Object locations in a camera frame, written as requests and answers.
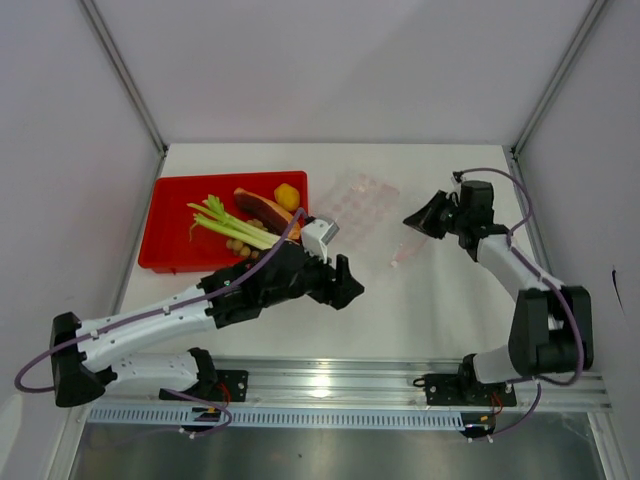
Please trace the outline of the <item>orange purple sweet potato slice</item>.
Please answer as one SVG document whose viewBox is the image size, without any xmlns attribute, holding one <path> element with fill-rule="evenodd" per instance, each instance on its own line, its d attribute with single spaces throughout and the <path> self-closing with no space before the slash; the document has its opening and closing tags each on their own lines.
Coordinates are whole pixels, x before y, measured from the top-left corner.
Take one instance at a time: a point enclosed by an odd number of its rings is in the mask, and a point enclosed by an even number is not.
<svg viewBox="0 0 640 480">
<path fill-rule="evenodd" d="M 238 208 L 253 218 L 260 220 L 264 226 L 275 234 L 283 234 L 293 220 L 293 215 L 273 200 L 243 188 L 236 188 L 233 195 Z"/>
</svg>

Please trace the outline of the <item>green celery stalks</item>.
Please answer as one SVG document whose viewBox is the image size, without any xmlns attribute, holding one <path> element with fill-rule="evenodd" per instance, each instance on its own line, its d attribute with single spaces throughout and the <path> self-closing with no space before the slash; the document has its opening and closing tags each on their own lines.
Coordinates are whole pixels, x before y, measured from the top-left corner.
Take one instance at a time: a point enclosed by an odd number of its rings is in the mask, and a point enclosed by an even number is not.
<svg viewBox="0 0 640 480">
<path fill-rule="evenodd" d="M 254 226 L 228 213 L 217 196 L 209 195 L 201 203 L 191 202 L 186 206 L 193 211 L 192 228 L 205 228 L 257 250 L 270 249 L 281 239 L 263 227 Z"/>
</svg>

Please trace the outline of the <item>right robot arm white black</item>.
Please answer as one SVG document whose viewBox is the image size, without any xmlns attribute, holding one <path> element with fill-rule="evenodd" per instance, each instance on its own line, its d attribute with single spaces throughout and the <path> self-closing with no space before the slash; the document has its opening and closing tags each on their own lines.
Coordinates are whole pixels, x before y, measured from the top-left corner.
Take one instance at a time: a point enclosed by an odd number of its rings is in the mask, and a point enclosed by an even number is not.
<svg viewBox="0 0 640 480">
<path fill-rule="evenodd" d="M 433 239 L 454 235 L 477 264 L 488 270 L 514 300 L 505 345 L 466 355 L 454 374 L 427 374 L 430 405 L 483 405 L 510 383 L 558 375 L 575 383 L 593 364 L 589 292 L 556 279 L 517 245 L 511 229 L 494 220 L 494 188 L 481 180 L 460 180 L 452 192 L 438 191 L 404 225 Z"/>
</svg>

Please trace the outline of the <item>clear pink-dotted zip bag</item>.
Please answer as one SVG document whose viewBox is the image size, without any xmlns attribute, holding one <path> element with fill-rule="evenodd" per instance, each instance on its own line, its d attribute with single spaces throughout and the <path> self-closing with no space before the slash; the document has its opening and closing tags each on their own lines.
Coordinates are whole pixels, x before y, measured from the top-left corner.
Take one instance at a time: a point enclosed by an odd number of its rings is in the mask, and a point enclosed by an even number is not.
<svg viewBox="0 0 640 480">
<path fill-rule="evenodd" d="M 424 249 L 427 238 L 403 223 L 406 198 L 388 181 L 346 170 L 311 201 L 317 216 L 334 220 L 331 246 L 374 270 L 396 268 Z"/>
</svg>

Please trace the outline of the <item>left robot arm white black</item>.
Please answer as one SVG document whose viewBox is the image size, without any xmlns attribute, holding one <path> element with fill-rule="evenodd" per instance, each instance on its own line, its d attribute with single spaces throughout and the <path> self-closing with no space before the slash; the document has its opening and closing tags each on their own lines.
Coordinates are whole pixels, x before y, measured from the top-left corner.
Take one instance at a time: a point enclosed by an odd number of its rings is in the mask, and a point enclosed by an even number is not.
<svg viewBox="0 0 640 480">
<path fill-rule="evenodd" d="M 76 407 L 106 393 L 214 399 L 218 373 L 207 350 L 171 356 L 149 354 L 147 348 L 254 320 L 268 307 L 303 296 L 340 310 L 364 291 L 346 256 L 323 261 L 285 242 L 136 313 L 95 320 L 60 314 L 50 339 L 55 403 Z"/>
</svg>

